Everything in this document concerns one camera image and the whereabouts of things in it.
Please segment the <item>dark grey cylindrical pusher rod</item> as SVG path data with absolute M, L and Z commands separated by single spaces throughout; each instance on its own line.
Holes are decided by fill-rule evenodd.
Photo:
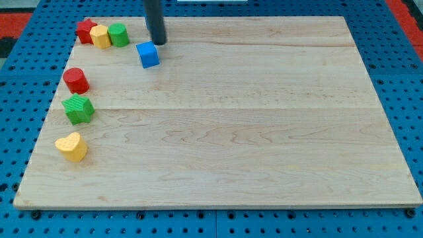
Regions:
M 160 0 L 143 0 L 147 29 L 155 45 L 167 43 L 163 9 Z

